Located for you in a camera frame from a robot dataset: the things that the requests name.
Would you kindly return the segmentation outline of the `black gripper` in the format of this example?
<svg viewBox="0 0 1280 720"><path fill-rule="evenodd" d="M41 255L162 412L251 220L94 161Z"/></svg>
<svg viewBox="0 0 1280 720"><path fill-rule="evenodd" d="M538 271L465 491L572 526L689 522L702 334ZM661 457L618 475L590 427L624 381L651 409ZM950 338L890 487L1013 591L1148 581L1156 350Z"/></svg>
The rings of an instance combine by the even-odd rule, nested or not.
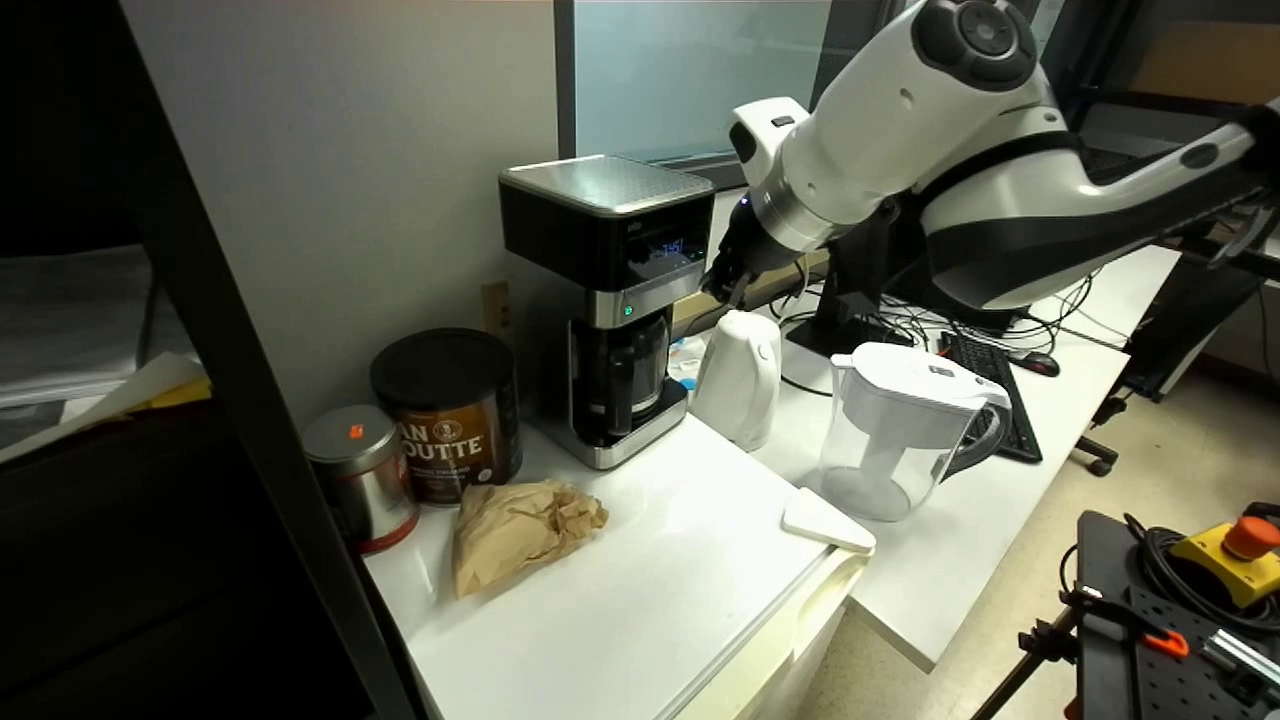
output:
<svg viewBox="0 0 1280 720"><path fill-rule="evenodd" d="M721 305L735 305L742 287L778 265L790 265L794 251L783 249L753 211L749 199L741 199L727 214L727 232L721 237L714 261L702 271L702 291Z"/></svg>

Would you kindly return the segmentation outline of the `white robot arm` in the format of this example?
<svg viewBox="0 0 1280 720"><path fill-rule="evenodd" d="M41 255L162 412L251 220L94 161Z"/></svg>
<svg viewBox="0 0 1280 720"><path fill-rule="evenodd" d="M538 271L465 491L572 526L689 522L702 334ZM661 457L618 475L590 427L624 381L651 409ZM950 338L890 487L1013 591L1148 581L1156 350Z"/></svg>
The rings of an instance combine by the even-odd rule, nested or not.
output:
<svg viewBox="0 0 1280 720"><path fill-rule="evenodd" d="M1021 312L1092 269L1275 185L1275 111L1257 103L1118 181L1092 181L1006 0L916 0L815 103L730 111L749 181L702 287L808 255L909 203L927 278Z"/></svg>

